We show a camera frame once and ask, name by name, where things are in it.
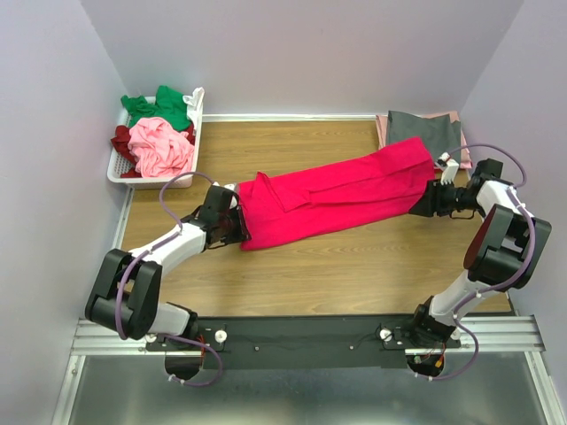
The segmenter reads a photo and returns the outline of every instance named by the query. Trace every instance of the wooden surface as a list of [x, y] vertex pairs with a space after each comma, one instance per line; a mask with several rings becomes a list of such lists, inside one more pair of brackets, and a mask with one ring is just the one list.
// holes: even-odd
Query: wooden surface
[[[277, 175], [367, 155], [377, 148], [374, 121], [206, 123], [198, 170], [221, 184], [256, 171]], [[466, 181], [466, 175], [459, 176]], [[171, 189], [181, 215], [202, 204], [208, 183]], [[231, 245], [180, 265], [163, 279], [160, 300], [200, 315], [412, 313], [462, 271], [479, 219], [401, 216], [264, 251]], [[149, 243], [174, 226], [157, 190], [137, 190], [122, 248]], [[504, 295], [479, 310], [508, 311]]]

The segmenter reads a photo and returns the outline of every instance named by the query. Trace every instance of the pink cloth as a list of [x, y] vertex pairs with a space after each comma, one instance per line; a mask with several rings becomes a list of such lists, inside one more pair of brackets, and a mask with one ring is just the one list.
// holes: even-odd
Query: pink cloth
[[252, 240], [245, 251], [336, 232], [402, 215], [435, 178], [430, 153], [419, 137], [366, 157], [240, 185]]
[[[435, 118], [441, 115], [449, 114], [449, 119], [451, 122], [459, 120], [459, 114], [457, 111], [441, 112], [441, 113], [430, 113], [428, 115], [423, 115], [424, 118]], [[386, 146], [386, 136], [388, 134], [388, 116], [387, 115], [377, 115], [376, 116], [376, 127], [378, 130], [378, 149], [382, 149]], [[464, 133], [461, 130], [461, 146], [466, 146], [467, 141], [464, 138]], [[461, 151], [461, 168], [470, 169], [472, 168], [472, 161], [470, 160], [470, 152], [468, 149], [463, 149]]]
[[130, 129], [128, 148], [142, 177], [173, 177], [191, 170], [195, 147], [188, 133], [176, 132], [163, 118], [141, 118]]

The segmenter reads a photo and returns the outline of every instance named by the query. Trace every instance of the white basket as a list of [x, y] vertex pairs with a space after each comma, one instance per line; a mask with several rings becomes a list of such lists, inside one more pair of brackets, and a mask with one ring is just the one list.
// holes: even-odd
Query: white basket
[[[147, 97], [145, 100], [150, 104], [155, 104], [155, 97]], [[203, 100], [196, 106], [187, 105], [188, 112], [196, 111], [198, 113], [198, 118], [192, 120], [195, 127], [195, 152], [193, 153], [193, 164], [191, 164], [191, 171], [197, 170], [197, 159], [198, 159], [198, 148], [201, 142], [201, 128], [203, 122]], [[119, 126], [127, 126], [130, 121], [130, 116], [125, 108], [122, 108], [120, 115], [118, 117]], [[123, 179], [120, 177], [122, 174], [126, 173], [132, 165], [124, 159], [114, 148], [110, 156], [110, 162], [108, 163], [108, 170], [106, 171], [106, 176], [108, 180], [114, 183], [124, 183], [129, 187], [134, 189], [161, 189], [167, 182], [171, 180], [171, 177], [139, 177], [139, 178], [128, 178]], [[193, 183], [193, 176], [187, 175], [180, 178], [178, 181], [171, 184], [171, 188], [188, 188]]]

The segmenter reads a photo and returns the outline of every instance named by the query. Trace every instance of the dark red cloth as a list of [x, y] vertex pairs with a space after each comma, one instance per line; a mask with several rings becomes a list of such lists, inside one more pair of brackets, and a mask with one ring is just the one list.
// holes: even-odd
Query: dark red cloth
[[134, 167], [132, 167], [126, 173], [122, 173], [120, 177], [123, 179], [139, 179], [142, 175], [138, 173]]
[[130, 153], [130, 149], [128, 149], [128, 142], [130, 141], [130, 129], [126, 126], [118, 126], [114, 133], [116, 134], [115, 137], [110, 139], [111, 143], [114, 146], [114, 149], [122, 156], [124, 159], [127, 160], [133, 166], [136, 166], [136, 159]]
[[186, 131], [187, 133], [189, 133], [187, 135], [186, 139], [189, 140], [189, 143], [191, 143], [193, 146], [195, 146], [195, 135], [193, 134], [194, 130], [195, 130], [195, 126], [193, 125], [192, 122], [189, 125], [189, 127], [187, 127], [186, 129], [183, 130], [183, 131]]

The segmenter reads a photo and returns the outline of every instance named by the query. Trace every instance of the lavender wall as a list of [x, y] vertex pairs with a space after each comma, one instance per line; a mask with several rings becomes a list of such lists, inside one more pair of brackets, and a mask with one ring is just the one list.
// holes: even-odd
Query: lavender wall
[[[563, 405], [567, 322], [567, 3], [528, 0], [462, 109], [470, 142], [494, 143], [516, 154], [527, 172], [520, 190], [528, 208], [553, 232], [532, 281], [511, 291], [522, 314], [535, 313], [547, 347], [545, 359]], [[519, 173], [506, 165], [505, 177]]]
[[132, 94], [206, 113], [460, 109], [522, 0], [82, 0]]
[[3, 1], [0, 39], [0, 422], [44, 424], [121, 207], [125, 88], [76, 0]]

